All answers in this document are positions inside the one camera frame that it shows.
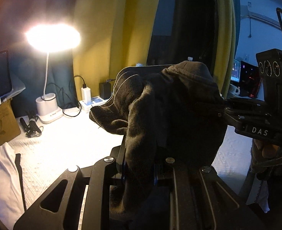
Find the hand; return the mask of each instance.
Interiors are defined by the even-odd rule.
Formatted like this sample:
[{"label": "hand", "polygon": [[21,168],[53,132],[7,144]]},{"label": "hand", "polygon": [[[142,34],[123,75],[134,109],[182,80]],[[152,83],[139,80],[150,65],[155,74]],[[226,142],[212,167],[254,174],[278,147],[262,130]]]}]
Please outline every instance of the hand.
[{"label": "hand", "polygon": [[263,158],[271,159],[276,157],[279,146],[270,144],[268,142],[253,139],[258,150],[262,150]]}]

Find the lamp base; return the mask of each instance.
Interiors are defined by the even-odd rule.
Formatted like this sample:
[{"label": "lamp base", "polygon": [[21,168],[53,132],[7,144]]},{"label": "lamp base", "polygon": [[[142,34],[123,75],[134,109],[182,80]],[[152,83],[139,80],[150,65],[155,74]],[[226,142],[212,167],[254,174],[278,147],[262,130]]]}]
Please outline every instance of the lamp base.
[{"label": "lamp base", "polygon": [[42,123],[51,123],[63,116],[62,109],[58,106],[54,93],[38,97],[36,100],[39,119]]}]

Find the metal screw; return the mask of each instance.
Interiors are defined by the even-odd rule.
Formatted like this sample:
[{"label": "metal screw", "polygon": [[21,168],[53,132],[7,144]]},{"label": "metal screw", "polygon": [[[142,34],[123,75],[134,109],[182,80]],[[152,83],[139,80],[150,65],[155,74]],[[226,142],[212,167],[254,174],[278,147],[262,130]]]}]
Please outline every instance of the metal screw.
[{"label": "metal screw", "polygon": [[76,172],[77,170],[78,170],[78,167],[77,167],[76,165],[72,165],[71,167],[68,167],[68,171],[69,171],[69,172],[74,173],[74,172]]},{"label": "metal screw", "polygon": [[201,171],[204,173],[209,173],[211,171],[211,168],[208,166],[203,166],[201,167]]},{"label": "metal screw", "polygon": [[167,159],[165,159],[165,161],[166,161],[167,163],[169,163],[169,164],[172,164],[172,163],[175,162],[175,159],[172,158],[172,157],[168,157]]},{"label": "metal screw", "polygon": [[105,161],[106,163],[112,163],[113,160],[114,160],[114,158],[113,158],[112,156],[107,156],[107,157],[104,158],[104,161]]}]

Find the cup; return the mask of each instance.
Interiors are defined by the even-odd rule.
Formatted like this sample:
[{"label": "cup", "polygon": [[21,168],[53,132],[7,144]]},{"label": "cup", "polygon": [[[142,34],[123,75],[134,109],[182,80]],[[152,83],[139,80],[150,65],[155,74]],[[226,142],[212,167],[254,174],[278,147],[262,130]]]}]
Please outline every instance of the cup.
[{"label": "cup", "polygon": [[240,94],[240,87],[236,87],[235,85],[229,84],[228,91],[233,95],[239,95]]}]

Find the desk lamp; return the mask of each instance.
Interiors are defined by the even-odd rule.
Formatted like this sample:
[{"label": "desk lamp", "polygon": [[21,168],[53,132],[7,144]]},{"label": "desk lamp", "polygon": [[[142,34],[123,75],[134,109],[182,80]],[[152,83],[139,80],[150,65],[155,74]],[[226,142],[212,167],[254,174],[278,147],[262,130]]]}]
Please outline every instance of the desk lamp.
[{"label": "desk lamp", "polygon": [[65,24],[42,24],[30,29],[26,37],[31,46],[47,53],[43,96],[38,97],[35,101],[40,120],[43,123],[51,123],[62,117],[63,111],[57,104],[56,95],[45,93],[49,53],[77,47],[80,43],[80,34],[73,27]]}]

